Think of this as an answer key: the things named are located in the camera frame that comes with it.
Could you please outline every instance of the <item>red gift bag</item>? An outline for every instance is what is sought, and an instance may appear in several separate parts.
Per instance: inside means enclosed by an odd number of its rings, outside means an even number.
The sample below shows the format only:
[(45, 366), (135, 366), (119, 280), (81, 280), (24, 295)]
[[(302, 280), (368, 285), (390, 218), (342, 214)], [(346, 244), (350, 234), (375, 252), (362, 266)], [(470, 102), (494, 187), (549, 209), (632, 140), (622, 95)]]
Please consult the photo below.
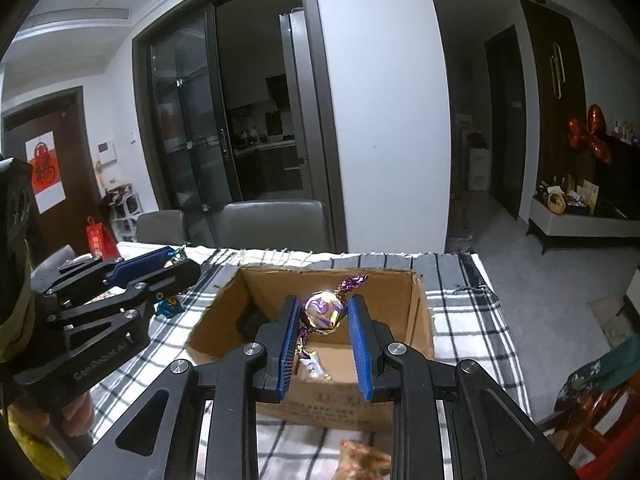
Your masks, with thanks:
[(115, 260), (120, 257), (120, 252), (111, 235), (100, 222), (96, 223), (94, 217), (86, 219), (86, 240), (93, 256), (101, 256), (103, 260)]

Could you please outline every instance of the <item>balloon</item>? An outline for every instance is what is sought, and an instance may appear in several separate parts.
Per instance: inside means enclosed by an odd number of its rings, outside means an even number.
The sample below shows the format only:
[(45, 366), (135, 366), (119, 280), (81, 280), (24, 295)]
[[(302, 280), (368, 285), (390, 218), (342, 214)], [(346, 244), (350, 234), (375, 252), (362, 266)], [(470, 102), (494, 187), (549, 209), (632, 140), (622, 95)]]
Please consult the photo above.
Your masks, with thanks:
[(591, 149), (591, 153), (593, 153), (598, 160), (601, 160), (605, 164), (612, 163), (613, 156), (611, 155), (611, 150), (607, 143), (600, 137), (591, 135), (589, 138), (589, 148)]
[(599, 137), (606, 134), (604, 115), (602, 114), (600, 107), (596, 104), (589, 107), (589, 111), (587, 113), (587, 126), (590, 134), (595, 134)]
[(587, 140), (589, 139), (589, 133), (587, 131), (586, 124), (579, 121), (575, 117), (569, 120), (569, 133), (567, 137), (569, 139), (569, 145), (574, 150), (583, 148), (586, 145)]

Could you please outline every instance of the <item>gray chair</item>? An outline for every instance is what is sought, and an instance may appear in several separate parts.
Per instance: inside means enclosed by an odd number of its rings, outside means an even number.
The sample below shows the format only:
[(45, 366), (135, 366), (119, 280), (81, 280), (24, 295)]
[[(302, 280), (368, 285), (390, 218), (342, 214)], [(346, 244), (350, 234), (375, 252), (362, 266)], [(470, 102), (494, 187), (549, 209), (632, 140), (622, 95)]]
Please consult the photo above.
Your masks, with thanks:
[(136, 241), (141, 244), (182, 245), (188, 240), (182, 211), (167, 209), (143, 213), (136, 221)]
[(76, 257), (76, 252), (70, 245), (60, 247), (51, 256), (48, 256), (40, 262), (40, 264), (31, 271), (31, 281), (37, 280), (44, 272), (48, 270), (57, 269), (62, 264), (69, 260), (73, 260)]
[(331, 251), (324, 206), (317, 200), (235, 202), (224, 207), (217, 224), (226, 248)]

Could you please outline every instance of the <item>blue gripper pad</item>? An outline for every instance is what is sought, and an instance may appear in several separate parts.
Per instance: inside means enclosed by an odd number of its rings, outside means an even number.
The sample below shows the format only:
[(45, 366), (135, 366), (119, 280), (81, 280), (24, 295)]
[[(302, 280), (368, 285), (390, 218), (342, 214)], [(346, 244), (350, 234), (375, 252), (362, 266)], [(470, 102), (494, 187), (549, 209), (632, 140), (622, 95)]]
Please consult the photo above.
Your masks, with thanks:
[[(363, 306), (365, 311), (360, 313), (360, 307)], [(358, 376), (358, 386), (364, 396), (364, 400), (371, 402), (373, 399), (373, 371), (371, 365), (371, 355), (367, 338), (361, 323), (361, 316), (369, 317), (366, 312), (364, 302), (357, 304), (354, 298), (349, 300), (349, 337), (351, 338), (351, 347), (353, 348), (353, 360), (356, 363), (356, 375)]]
[(280, 370), (278, 373), (278, 395), (280, 400), (284, 399), (285, 394), (289, 391), (289, 383), (293, 374), (293, 360), (296, 352), (296, 344), (298, 335), (300, 334), (300, 304), (295, 301), (293, 308), (287, 320), (287, 331), (282, 342), (282, 350), (280, 351)]
[(162, 269), (174, 254), (175, 249), (167, 246), (116, 264), (113, 272), (107, 277), (107, 283), (109, 286), (127, 288), (130, 282), (135, 281), (140, 276)]

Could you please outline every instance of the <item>glass panel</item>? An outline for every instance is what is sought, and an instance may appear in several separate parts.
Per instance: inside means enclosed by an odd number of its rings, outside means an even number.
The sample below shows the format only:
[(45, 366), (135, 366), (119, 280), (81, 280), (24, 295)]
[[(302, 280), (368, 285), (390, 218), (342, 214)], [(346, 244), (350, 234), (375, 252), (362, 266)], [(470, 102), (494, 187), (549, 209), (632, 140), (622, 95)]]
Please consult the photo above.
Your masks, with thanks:
[(232, 202), (214, 116), (204, 15), (152, 47), (160, 135), (191, 239), (213, 246), (214, 213)]

